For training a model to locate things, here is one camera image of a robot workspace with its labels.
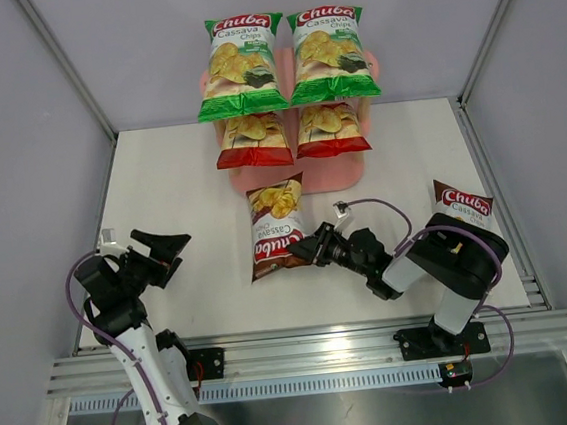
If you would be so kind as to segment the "brown Chuba chips bag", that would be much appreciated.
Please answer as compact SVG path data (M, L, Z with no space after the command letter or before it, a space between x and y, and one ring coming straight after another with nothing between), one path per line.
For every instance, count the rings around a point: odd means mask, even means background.
M252 282L278 269L306 264L288 250L307 235L299 210L302 192L302 173L246 192L252 225Z
M454 217L481 229L492 229L493 197L480 196L458 190L439 180L433 181L435 212Z

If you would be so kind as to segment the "green Chuba chips bag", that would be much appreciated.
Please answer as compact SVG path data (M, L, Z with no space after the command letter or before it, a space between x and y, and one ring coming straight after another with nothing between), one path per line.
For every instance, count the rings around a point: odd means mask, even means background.
M210 39L200 122L285 110L274 56L282 14L245 13L208 20Z
M359 23L360 6L322 5L289 15L294 45L294 106L379 96Z

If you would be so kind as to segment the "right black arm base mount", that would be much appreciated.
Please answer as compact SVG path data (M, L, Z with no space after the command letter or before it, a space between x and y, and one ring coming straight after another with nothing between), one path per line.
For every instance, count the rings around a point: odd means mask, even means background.
M490 341L481 322L469 322L453 335L436 324L398 330L393 339L405 361L488 354Z

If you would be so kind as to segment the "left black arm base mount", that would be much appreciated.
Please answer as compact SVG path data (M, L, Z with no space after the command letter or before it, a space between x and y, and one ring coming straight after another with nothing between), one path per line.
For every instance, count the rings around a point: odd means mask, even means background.
M184 352L184 371L189 381L219 380L225 375L225 351L220 348L199 348Z

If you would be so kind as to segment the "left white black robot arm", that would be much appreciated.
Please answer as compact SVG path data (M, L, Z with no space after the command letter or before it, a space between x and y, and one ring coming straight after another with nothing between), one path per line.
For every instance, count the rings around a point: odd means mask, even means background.
M140 230L130 237L148 253L103 242L73 264L66 281L78 282L87 297L72 313L123 367L145 425L219 425L198 399L207 362L175 332L154 331L141 301L146 288L167 286L191 238Z

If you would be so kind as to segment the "red Chuba chips bag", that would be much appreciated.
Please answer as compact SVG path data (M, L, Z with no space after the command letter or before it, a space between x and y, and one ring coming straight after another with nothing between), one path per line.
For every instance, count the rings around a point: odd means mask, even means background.
M332 158L371 150L354 108L345 102L300 110L297 158Z
M281 167L293 163L284 122L278 113L247 114L224 121L217 169Z

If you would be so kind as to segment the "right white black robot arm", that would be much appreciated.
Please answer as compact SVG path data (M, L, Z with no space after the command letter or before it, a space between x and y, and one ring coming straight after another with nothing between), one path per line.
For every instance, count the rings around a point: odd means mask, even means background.
M369 229L344 237L327 222L287 250L308 264L335 264L362 275L367 288L383 300L401 297L426 277L441 284L441 302L429 323L393 335L405 361L491 350L483 324L472 317L501 277L508 255L508 244L495 233L440 212L394 255Z

